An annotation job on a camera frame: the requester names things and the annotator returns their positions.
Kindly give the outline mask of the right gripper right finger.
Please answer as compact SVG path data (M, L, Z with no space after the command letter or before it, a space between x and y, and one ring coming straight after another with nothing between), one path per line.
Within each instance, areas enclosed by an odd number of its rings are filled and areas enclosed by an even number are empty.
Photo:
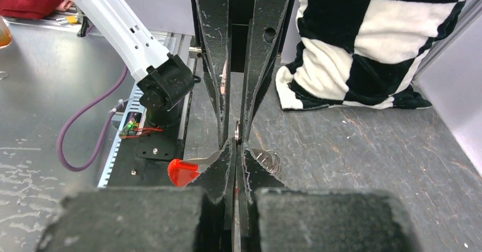
M273 150L252 149L247 142L238 146L236 183L241 251L260 251L255 192L260 188L285 187L279 180L280 172L280 158Z

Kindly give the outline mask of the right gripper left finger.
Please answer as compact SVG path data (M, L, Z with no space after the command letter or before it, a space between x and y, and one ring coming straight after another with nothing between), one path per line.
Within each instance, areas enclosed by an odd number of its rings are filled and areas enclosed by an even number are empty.
M227 140L220 152L214 155L214 162L188 184L205 191L195 251L232 251L236 149L236 141Z

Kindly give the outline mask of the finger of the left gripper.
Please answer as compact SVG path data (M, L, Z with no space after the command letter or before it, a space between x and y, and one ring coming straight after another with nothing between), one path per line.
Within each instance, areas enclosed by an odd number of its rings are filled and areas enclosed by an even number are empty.
M230 105L229 0L195 0L204 79L217 117L218 146L228 140Z
M240 139L249 140L252 121L270 84L293 0L254 0L248 29Z

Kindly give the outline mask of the metal key organizer red handle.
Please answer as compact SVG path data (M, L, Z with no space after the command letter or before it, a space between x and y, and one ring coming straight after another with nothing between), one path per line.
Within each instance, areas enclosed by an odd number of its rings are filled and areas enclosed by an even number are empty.
M272 176L278 177L281 171L280 158L274 150L253 148L256 161ZM168 164L167 174L176 187L184 187L198 178L209 166L219 159L221 151L217 151L208 158L173 159Z

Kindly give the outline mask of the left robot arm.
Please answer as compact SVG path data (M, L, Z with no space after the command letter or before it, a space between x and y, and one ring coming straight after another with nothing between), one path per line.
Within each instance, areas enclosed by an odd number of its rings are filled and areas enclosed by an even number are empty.
M130 71L149 110L168 110L193 88L181 59L147 30L125 0L72 0L93 22ZM218 143L228 139L232 59L244 62L238 142L250 138L252 121L270 84L293 0L245 0L248 32L245 51L232 53L233 19L241 0L191 0L196 42L201 48L206 85L217 115Z

